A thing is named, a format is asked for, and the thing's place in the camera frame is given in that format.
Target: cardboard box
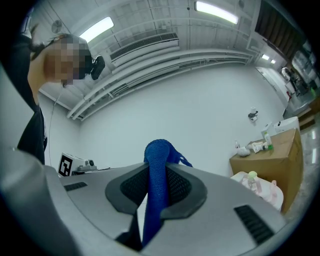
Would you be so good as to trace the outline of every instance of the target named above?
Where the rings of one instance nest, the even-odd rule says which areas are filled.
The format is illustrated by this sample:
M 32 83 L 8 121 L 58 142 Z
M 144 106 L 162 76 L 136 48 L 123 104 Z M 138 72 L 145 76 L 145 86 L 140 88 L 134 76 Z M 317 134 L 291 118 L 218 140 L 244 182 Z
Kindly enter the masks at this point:
M 247 157 L 230 158 L 233 174 L 255 171 L 258 177 L 272 182 L 282 190 L 281 212 L 286 213 L 293 203 L 303 179 L 304 159 L 300 133 L 290 129 L 271 137 L 273 150 L 260 151 Z

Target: small device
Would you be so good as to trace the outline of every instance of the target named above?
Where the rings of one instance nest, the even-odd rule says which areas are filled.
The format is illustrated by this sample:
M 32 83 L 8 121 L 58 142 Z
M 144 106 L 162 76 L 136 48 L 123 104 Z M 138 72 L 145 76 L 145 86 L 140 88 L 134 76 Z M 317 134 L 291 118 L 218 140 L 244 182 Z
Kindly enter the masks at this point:
M 58 174 L 61 176 L 80 175 L 90 171 L 97 171 L 93 160 L 86 160 L 71 154 L 62 153 L 59 163 Z

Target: white wall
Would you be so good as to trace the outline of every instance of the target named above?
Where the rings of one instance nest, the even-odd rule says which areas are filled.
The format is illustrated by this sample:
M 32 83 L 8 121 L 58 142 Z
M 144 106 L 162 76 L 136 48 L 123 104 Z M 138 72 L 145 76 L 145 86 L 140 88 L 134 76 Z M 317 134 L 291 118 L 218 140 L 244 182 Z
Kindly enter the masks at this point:
M 289 95 L 284 78 L 274 69 L 268 67 L 257 67 L 257 70 L 265 77 L 270 86 L 273 87 L 283 106 L 287 108 Z
M 250 107 L 259 111 L 255 123 Z M 81 155 L 98 168 L 123 167 L 142 162 L 152 140 L 166 139 L 195 168 L 229 176 L 235 139 L 241 145 L 259 139 L 264 125 L 283 119 L 284 109 L 254 67 L 199 69 L 145 87 L 86 119 Z
M 80 156 L 80 121 L 68 119 L 66 117 L 67 110 L 56 104 L 50 127 L 54 102 L 41 93 L 38 94 L 38 99 L 44 115 L 48 136 L 48 144 L 44 152 L 45 164 L 47 166 L 51 165 L 57 170 L 62 152 L 77 157 Z
M 260 50 L 261 55 L 259 56 L 259 58 L 255 61 L 255 65 L 259 66 L 259 67 L 264 67 L 264 68 L 272 68 L 275 69 L 277 71 L 280 71 L 283 67 L 286 66 L 287 61 L 278 53 L 276 52 L 274 49 L 272 49 L 266 42 L 263 36 L 261 36 L 260 34 L 258 34 L 257 32 L 252 32 L 251 36 L 253 39 L 257 40 L 259 42 L 259 44 L 262 44 L 263 47 Z M 263 59 L 262 58 L 262 54 L 265 54 L 267 56 L 269 56 L 269 59 Z

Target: air conditioner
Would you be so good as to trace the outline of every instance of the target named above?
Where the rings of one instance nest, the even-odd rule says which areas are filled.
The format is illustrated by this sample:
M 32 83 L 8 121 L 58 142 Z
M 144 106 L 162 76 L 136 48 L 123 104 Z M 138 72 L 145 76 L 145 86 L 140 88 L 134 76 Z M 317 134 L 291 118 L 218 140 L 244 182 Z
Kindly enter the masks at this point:
M 112 52 L 110 54 L 111 63 L 119 67 L 142 55 L 178 45 L 179 38 L 176 33 L 157 34 L 135 41 Z

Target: floor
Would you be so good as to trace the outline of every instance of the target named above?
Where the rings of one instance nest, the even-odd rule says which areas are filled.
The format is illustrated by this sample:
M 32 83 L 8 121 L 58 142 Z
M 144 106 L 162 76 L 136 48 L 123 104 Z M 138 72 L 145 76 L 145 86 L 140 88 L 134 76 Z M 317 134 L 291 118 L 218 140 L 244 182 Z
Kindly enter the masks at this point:
M 301 142 L 303 150 L 303 180 L 300 190 L 289 211 L 285 214 L 293 220 L 303 214 L 313 197 L 320 181 L 320 113 L 315 115 L 315 124 L 302 130 Z

